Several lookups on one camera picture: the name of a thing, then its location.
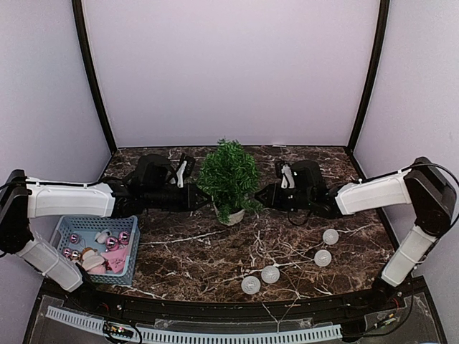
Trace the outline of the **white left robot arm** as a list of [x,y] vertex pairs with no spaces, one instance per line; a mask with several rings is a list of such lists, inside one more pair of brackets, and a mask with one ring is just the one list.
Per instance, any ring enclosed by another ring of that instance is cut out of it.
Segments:
[[89,285],[89,275],[69,262],[40,235],[30,219],[47,216],[96,216],[124,219],[147,209],[196,211],[212,197],[187,182],[195,160],[183,155],[177,167],[166,157],[149,154],[122,178],[105,177],[92,183],[44,181],[16,169],[1,186],[1,255],[14,254],[54,280],[85,312],[96,312],[100,295]]

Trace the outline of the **small green christmas tree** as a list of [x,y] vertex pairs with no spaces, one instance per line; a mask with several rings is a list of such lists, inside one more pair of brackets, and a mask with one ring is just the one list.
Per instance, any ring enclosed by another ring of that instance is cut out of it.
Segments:
[[224,138],[207,154],[197,179],[198,187],[211,196],[217,219],[227,226],[240,223],[247,211],[262,209],[254,200],[259,182],[254,157],[238,141]]

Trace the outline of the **white ball string lights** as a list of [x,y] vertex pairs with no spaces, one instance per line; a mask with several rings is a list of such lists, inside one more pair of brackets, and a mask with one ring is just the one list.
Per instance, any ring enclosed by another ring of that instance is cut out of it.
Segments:
[[276,323],[286,319],[290,310],[314,295],[303,289],[312,287],[322,296],[330,296],[325,288],[316,288],[320,264],[331,260],[318,229],[311,225],[312,212],[295,221],[291,213],[279,227],[259,228],[248,248],[250,266],[240,273],[241,289],[252,295]]

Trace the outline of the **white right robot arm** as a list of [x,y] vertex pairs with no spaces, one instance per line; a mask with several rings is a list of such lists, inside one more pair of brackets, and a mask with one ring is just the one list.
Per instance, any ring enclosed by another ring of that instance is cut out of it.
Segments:
[[311,160],[276,164],[278,181],[255,194],[265,208],[291,213],[306,210],[323,219],[340,219],[364,211],[409,209],[411,228],[366,295],[373,311],[385,308],[394,288],[422,263],[436,243],[458,221],[455,214],[458,179],[426,157],[380,176],[328,187],[319,164]]

